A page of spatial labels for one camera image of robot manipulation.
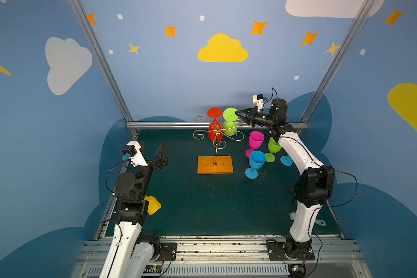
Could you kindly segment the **green wine glass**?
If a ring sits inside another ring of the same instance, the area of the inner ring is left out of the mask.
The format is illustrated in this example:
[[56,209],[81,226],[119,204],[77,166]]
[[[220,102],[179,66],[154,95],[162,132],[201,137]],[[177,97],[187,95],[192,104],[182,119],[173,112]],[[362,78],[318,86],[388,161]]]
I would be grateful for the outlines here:
[[238,116],[235,114],[236,111],[236,108],[230,107],[223,112],[223,128],[224,134],[227,136],[233,136],[237,133],[238,123],[236,121],[238,120]]
[[269,152],[265,153],[266,162],[273,163],[276,160],[275,153],[278,153],[281,149],[281,145],[273,137],[270,137],[268,142]]

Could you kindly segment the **pink wine glass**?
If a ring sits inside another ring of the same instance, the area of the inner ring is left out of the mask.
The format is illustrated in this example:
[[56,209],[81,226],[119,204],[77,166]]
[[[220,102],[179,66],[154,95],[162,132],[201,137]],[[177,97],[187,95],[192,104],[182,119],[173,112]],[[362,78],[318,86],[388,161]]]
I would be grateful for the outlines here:
[[253,151],[258,149],[262,145],[264,139],[265,139],[265,135],[262,132],[253,131],[250,133],[250,136],[249,136],[250,149],[246,151],[246,156],[248,158],[250,157]]

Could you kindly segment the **red wine glass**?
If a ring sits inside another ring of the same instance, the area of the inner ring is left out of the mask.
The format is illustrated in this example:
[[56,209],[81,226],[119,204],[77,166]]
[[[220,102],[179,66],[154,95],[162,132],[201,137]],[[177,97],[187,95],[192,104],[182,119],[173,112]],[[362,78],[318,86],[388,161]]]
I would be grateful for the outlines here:
[[217,119],[222,117],[222,111],[218,108],[211,108],[207,111],[207,116],[213,120],[208,128],[209,139],[212,142],[221,141],[224,136],[223,128]]

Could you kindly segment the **blue wine glass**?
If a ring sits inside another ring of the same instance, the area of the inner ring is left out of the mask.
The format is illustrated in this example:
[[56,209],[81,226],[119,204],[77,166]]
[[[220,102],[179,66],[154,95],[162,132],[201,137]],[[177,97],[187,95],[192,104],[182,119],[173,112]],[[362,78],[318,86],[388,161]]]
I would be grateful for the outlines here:
[[285,166],[291,166],[293,164],[293,160],[289,156],[282,156],[280,158],[280,162]]
[[266,162],[266,156],[261,151],[253,151],[249,157],[249,168],[246,169],[245,175],[249,179],[258,177],[258,170],[263,167]]

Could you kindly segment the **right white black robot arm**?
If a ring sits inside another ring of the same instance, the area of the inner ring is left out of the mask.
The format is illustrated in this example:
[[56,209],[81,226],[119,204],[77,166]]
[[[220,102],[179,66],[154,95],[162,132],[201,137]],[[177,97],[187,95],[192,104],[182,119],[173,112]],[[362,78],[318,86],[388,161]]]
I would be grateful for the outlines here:
[[296,129],[286,122],[287,108],[284,99],[275,98],[267,114],[259,112],[258,107],[239,110],[235,114],[251,126],[266,127],[300,173],[294,186],[297,199],[295,220],[284,244],[287,257],[296,259],[312,250],[312,229],[319,211],[332,195],[335,170],[325,167],[315,158],[301,141]]

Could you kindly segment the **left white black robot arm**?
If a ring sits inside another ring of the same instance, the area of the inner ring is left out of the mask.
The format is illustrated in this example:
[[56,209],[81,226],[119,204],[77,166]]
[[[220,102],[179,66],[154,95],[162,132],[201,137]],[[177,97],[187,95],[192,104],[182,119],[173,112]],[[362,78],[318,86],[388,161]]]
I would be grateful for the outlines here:
[[117,199],[117,212],[107,220],[115,228],[101,278],[140,278],[149,262],[161,253],[159,236],[141,236],[141,230],[146,217],[161,208],[154,197],[147,196],[147,189],[153,172],[169,164],[167,148],[161,143],[152,161],[144,158],[141,149],[142,144],[130,141],[122,150],[121,164],[133,166],[134,172],[120,174],[110,191]]

